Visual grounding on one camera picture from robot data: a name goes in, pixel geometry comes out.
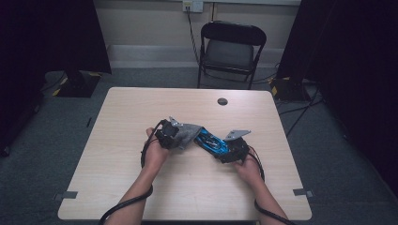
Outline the grey towel cloth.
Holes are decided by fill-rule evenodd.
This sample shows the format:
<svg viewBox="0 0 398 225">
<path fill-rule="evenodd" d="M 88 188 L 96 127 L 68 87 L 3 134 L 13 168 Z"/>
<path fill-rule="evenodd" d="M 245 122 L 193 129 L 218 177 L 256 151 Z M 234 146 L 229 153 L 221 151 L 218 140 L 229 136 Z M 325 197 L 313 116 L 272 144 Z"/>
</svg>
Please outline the grey towel cloth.
<svg viewBox="0 0 398 225">
<path fill-rule="evenodd" d="M 183 124 L 176 135 L 177 147 L 185 149 L 200 133 L 202 127 L 193 124 Z"/>
</svg>

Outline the black folding chair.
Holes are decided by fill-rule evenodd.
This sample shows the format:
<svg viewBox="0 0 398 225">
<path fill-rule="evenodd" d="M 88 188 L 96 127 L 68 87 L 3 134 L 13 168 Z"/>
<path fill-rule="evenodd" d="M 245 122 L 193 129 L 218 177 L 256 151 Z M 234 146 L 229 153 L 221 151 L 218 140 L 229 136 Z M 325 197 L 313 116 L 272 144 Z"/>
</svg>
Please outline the black folding chair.
<svg viewBox="0 0 398 225">
<path fill-rule="evenodd" d="M 266 33 L 257 26 L 235 22 L 213 21 L 201 28 L 201 46 L 197 87 L 208 69 L 245 75 L 252 88 Z"/>
</svg>

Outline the black curtain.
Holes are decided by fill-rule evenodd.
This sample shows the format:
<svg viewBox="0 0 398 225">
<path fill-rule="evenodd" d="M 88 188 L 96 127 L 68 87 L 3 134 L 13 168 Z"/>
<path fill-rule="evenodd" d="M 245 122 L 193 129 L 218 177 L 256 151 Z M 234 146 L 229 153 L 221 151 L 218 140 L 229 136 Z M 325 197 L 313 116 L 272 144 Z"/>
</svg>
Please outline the black curtain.
<svg viewBox="0 0 398 225">
<path fill-rule="evenodd" d="M 94 0 L 0 0 L 0 157 L 37 110 L 45 75 L 73 70 L 111 72 Z"/>
<path fill-rule="evenodd" d="M 398 197 L 398 0 L 300 0 L 278 75 L 320 84 Z"/>
</svg>

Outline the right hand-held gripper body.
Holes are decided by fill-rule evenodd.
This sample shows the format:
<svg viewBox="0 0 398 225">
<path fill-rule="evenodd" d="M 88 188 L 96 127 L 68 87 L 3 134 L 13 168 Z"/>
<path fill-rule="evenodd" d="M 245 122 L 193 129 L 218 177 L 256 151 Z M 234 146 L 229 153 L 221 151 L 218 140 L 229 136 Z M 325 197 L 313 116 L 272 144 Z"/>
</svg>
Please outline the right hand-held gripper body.
<svg viewBox="0 0 398 225">
<path fill-rule="evenodd" d="M 244 160 L 249 153 L 249 145 L 243 140 L 243 136 L 249 134 L 249 130 L 231 130 L 224 141 L 227 143 L 233 161 Z"/>
</svg>

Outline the person's right hand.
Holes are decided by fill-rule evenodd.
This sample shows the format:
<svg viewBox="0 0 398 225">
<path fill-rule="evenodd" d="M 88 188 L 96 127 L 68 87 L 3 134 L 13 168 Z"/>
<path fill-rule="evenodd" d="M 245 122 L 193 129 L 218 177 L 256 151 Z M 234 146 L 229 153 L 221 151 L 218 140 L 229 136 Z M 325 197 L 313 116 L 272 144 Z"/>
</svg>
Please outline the person's right hand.
<svg viewBox="0 0 398 225">
<path fill-rule="evenodd" d="M 261 183 L 263 181 L 255 153 L 252 148 L 249 150 L 249 154 L 243 162 L 234 162 L 233 166 L 235 167 L 238 176 L 249 186 L 255 186 L 257 183 Z"/>
</svg>

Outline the black stand base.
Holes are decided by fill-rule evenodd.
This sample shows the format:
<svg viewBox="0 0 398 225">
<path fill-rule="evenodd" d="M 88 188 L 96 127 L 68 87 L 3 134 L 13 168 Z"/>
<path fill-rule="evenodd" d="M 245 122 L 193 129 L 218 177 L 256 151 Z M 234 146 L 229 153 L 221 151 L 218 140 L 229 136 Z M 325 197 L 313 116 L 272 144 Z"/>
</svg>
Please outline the black stand base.
<svg viewBox="0 0 398 225">
<path fill-rule="evenodd" d="M 98 73 L 67 71 L 67 77 L 53 92 L 59 98 L 90 98 L 100 81 Z"/>
<path fill-rule="evenodd" d="M 269 82 L 271 94 L 281 101 L 309 101 L 310 96 L 302 82 L 295 82 L 290 77 L 276 79 Z"/>
</svg>

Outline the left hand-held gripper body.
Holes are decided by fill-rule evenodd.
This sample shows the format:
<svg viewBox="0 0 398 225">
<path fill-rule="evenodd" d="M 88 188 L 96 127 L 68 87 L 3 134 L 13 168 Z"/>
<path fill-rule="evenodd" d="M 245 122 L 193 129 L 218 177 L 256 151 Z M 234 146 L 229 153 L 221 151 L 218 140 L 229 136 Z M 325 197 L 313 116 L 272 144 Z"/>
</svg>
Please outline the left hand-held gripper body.
<svg viewBox="0 0 398 225">
<path fill-rule="evenodd" d="M 161 120 L 160 124 L 161 128 L 156 131 L 155 136 L 161 147 L 166 149 L 178 147 L 180 140 L 177 138 L 177 134 L 183 125 L 177 122 L 172 116 L 169 119 Z"/>
</svg>

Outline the blue and black toy car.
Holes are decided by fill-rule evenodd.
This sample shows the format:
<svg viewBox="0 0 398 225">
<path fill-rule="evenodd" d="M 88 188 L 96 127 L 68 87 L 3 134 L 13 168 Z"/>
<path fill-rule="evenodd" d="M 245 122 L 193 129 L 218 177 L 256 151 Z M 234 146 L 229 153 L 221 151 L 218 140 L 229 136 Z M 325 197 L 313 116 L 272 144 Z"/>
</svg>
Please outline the blue and black toy car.
<svg viewBox="0 0 398 225">
<path fill-rule="evenodd" d="M 227 143 L 211 134 L 204 127 L 200 129 L 199 134 L 194 138 L 194 142 L 209 152 L 212 156 L 217 157 L 229 152 Z"/>
</svg>

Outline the grey tape strip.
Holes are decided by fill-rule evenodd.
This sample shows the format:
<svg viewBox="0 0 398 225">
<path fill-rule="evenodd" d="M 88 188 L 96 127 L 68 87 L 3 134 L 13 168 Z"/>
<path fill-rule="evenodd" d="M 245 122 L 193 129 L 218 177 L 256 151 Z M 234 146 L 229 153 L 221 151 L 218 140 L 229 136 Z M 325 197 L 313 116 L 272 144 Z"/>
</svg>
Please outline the grey tape strip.
<svg viewBox="0 0 398 225">
<path fill-rule="evenodd" d="M 295 196 L 306 196 L 307 198 L 312 198 L 314 193 L 311 190 L 307 190 L 305 188 L 296 188 L 293 189 Z"/>
<path fill-rule="evenodd" d="M 75 199 L 77 197 L 77 191 L 64 191 L 62 193 L 56 193 L 54 199 L 62 202 L 64 199 Z"/>
</svg>

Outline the person's left hand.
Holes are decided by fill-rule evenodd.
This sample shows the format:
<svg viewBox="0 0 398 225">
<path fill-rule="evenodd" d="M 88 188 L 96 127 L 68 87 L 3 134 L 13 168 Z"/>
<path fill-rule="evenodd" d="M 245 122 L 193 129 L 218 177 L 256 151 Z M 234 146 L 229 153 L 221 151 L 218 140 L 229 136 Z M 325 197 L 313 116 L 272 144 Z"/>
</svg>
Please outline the person's left hand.
<svg viewBox="0 0 398 225">
<path fill-rule="evenodd" d="M 144 168 L 152 172 L 158 172 L 168 158 L 170 151 L 161 147 L 154 131 L 155 129 L 153 127 L 149 127 L 145 131 L 149 140 L 145 143 L 147 145 L 147 149 L 145 153 Z"/>
</svg>

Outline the white wall socket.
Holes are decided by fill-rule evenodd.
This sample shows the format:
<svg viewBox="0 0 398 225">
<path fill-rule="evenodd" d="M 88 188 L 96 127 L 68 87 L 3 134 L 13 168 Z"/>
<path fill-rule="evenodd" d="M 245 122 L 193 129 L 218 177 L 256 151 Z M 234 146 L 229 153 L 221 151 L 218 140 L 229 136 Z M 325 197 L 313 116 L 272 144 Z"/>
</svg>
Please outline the white wall socket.
<svg viewBox="0 0 398 225">
<path fill-rule="evenodd" d="M 204 10 L 204 2 L 197 0 L 183 0 L 182 10 L 184 12 L 202 13 Z"/>
</svg>

